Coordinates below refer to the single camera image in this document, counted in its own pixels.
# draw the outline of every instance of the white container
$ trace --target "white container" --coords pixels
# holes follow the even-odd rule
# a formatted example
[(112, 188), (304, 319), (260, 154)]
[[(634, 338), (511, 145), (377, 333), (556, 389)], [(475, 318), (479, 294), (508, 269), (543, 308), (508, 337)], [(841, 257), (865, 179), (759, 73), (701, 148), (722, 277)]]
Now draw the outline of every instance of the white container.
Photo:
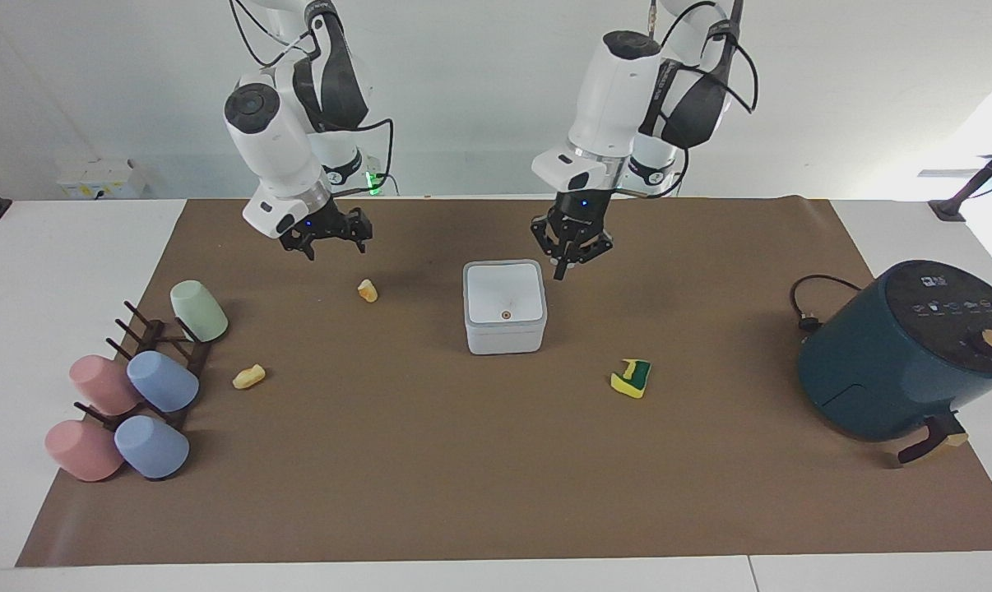
[(475, 261), (463, 267), (466, 345), (476, 355), (540, 349), (548, 323), (544, 276), (532, 259)]

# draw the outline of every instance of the mint green cup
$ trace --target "mint green cup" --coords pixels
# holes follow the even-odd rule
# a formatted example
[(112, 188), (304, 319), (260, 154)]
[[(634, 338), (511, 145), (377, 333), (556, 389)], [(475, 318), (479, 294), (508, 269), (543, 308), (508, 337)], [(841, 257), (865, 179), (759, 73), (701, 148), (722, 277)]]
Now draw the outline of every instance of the mint green cup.
[(185, 280), (170, 289), (170, 307), (201, 341), (217, 340), (229, 329), (222, 307), (199, 281)]

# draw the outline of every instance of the brown mat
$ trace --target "brown mat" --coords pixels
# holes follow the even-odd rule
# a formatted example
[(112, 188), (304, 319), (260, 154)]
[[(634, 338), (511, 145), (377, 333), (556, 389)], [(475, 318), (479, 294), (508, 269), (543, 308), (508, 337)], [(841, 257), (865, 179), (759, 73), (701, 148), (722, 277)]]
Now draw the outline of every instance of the brown mat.
[[(546, 206), (371, 201), (368, 255), (322, 241), (311, 263), (242, 202), (188, 203), (142, 310), (169, 318), (197, 278), (232, 322), (190, 462), (163, 483), (59, 473), (17, 565), (992, 549), (969, 446), (888, 469), (896, 446), (837, 433), (798, 386), (790, 282), (872, 280), (828, 203), (616, 202), (612, 252), (564, 282), (545, 266), (544, 348), (470, 355), (463, 265), (538, 258)], [(800, 296), (827, 316), (850, 294)], [(623, 357), (654, 363), (643, 400), (609, 387)], [(269, 378), (233, 390), (252, 363)]]

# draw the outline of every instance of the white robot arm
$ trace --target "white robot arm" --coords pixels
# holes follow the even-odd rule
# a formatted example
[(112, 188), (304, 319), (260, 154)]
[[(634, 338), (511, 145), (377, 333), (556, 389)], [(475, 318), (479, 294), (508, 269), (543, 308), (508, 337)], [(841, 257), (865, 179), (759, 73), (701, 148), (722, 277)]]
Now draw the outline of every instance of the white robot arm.
[[(556, 280), (613, 247), (604, 221), (614, 192), (661, 197), (681, 183), (670, 173), (676, 149), (688, 155), (709, 140), (729, 105), (743, 0), (662, 3), (676, 15), (665, 44), (635, 31), (606, 34), (567, 140), (533, 160), (533, 172), (557, 192), (531, 224)], [(662, 49), (672, 57), (662, 59)]]
[[(367, 171), (350, 131), (368, 115), (369, 87), (357, 78), (338, 12), (328, 0), (254, 1), (269, 10), (283, 44), (310, 38), (314, 48), (296, 62), (278, 59), (243, 76), (225, 101), (229, 135), (259, 177), (243, 217), (309, 259), (319, 238), (352, 240), (364, 252), (372, 238), (368, 217), (360, 209), (342, 214), (331, 198), (333, 183), (354, 183)], [(307, 33), (294, 29), (296, 10)]]

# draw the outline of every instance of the pink cup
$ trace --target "pink cup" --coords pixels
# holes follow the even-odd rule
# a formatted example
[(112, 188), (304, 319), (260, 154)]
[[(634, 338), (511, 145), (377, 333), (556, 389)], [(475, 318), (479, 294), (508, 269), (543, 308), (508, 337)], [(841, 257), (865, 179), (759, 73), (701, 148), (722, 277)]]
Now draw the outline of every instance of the pink cup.
[(46, 452), (81, 481), (100, 481), (123, 465), (116, 438), (97, 423), (69, 419), (46, 433)]
[(108, 416), (134, 409), (141, 397), (127, 378), (127, 369), (101, 356), (83, 356), (72, 364), (68, 378), (86, 400)]

